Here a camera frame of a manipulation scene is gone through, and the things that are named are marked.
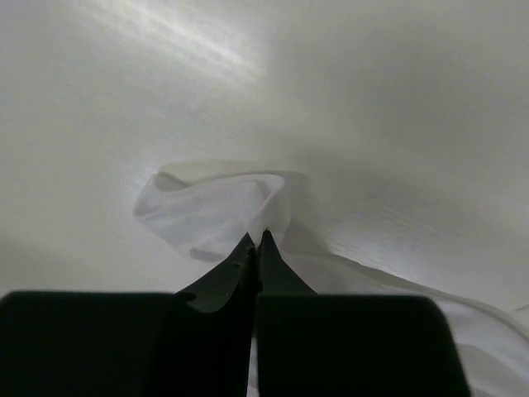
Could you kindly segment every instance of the fabric fold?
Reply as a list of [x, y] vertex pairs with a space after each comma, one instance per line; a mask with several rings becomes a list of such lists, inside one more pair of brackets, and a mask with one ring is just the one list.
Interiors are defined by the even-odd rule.
[[[195, 180], [185, 181], [166, 171], [153, 176], [144, 187], [134, 215], [188, 258], [189, 265], [215, 266], [246, 233], [258, 246], [268, 229], [281, 246], [290, 224], [289, 197], [281, 176], [235, 175], [205, 180], [203, 170], [199, 170], [193, 174]], [[329, 258], [282, 253], [319, 293], [429, 296], [448, 319], [474, 395], [529, 395], [529, 339], [507, 314], [498, 315], [497, 310], [484, 305], [414, 285], [380, 270], [364, 269], [354, 262], [344, 265]], [[250, 369], [249, 385], [254, 392], [255, 376], [254, 368]]]

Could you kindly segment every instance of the white backdrop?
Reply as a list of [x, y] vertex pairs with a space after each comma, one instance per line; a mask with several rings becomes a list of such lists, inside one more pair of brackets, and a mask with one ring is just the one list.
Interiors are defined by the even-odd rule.
[[1, 1], [0, 291], [185, 286], [132, 206], [241, 160], [292, 172], [293, 249], [529, 304], [526, 3], [328, 3]]

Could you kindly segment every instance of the white surface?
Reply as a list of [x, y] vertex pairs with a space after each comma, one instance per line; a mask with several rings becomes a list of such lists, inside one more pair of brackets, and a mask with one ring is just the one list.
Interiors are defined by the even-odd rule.
[[528, 17], [489, 0], [0, 2], [0, 290], [186, 285], [203, 270], [132, 219], [141, 187], [174, 161], [259, 159], [300, 173], [293, 215], [325, 250], [529, 304]]
[[523, 325], [526, 329], [529, 329], [529, 307], [524, 307], [523, 309], [516, 310], [512, 313], [512, 316]]

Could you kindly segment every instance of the white fabric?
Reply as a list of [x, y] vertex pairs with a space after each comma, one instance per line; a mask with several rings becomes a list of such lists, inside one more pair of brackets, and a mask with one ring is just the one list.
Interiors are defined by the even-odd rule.
[[[161, 173], [141, 192], [135, 216], [185, 255], [190, 265], [211, 267], [247, 232], [259, 245], [263, 231], [269, 229], [281, 246], [290, 224], [288, 194], [278, 175], [239, 175], [189, 185]], [[448, 319], [474, 395], [529, 395], [529, 338], [505, 313], [343, 258], [282, 252], [320, 293], [430, 296]], [[257, 395], [256, 387], [253, 355], [248, 395]]]

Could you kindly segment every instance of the crumpled cloth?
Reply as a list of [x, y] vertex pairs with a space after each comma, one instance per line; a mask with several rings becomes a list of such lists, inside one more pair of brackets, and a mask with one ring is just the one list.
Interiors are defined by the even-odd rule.
[[[285, 261], [319, 293], [422, 294], [433, 299], [450, 324], [474, 396], [529, 395], [529, 337], [506, 313], [347, 258], [286, 252], [282, 242], [291, 221], [290, 205], [295, 203], [290, 203], [285, 179], [279, 175], [194, 182], [157, 174], [142, 190], [134, 209], [138, 221], [186, 256], [189, 265], [213, 268], [246, 233], [258, 246], [263, 231], [269, 229]], [[253, 351], [248, 395], [258, 395], [255, 362]]]

